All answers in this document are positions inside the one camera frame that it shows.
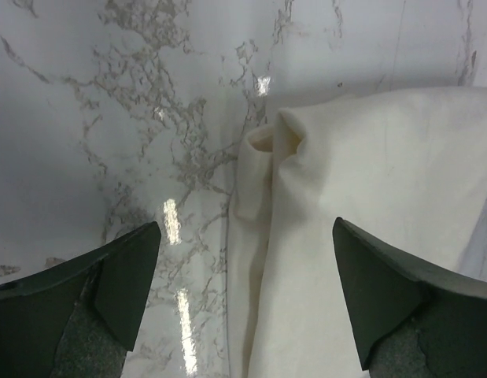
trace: fabric fold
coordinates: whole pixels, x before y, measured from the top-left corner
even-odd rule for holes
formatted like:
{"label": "fabric fold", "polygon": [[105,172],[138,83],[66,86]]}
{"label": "fabric fold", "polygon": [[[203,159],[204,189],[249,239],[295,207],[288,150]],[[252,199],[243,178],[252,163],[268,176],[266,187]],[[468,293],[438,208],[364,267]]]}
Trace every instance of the fabric fold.
{"label": "fabric fold", "polygon": [[[266,158],[250,148],[259,132],[273,133]],[[263,180],[271,159],[272,180]],[[458,272],[486,197],[487,88],[280,110],[272,129],[247,135],[238,160],[227,252],[231,377],[366,375],[334,256],[336,217]]]}

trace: marble floor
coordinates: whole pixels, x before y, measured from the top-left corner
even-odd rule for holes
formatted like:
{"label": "marble floor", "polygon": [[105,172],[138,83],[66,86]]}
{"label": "marble floor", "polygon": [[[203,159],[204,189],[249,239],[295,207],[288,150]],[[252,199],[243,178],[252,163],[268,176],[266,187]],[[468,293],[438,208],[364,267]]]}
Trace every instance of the marble floor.
{"label": "marble floor", "polygon": [[238,143],[278,107],[487,85],[487,0],[0,0],[0,284],[149,220],[124,377],[228,377]]}

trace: glossy surface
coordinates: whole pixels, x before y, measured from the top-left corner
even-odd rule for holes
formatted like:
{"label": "glossy surface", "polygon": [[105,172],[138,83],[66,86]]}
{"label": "glossy surface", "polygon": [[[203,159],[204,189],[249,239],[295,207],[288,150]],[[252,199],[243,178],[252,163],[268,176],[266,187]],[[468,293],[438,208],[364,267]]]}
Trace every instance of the glossy surface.
{"label": "glossy surface", "polygon": [[487,0],[0,0],[0,284],[156,219],[124,376],[227,377],[242,134],[278,106],[473,81]]}

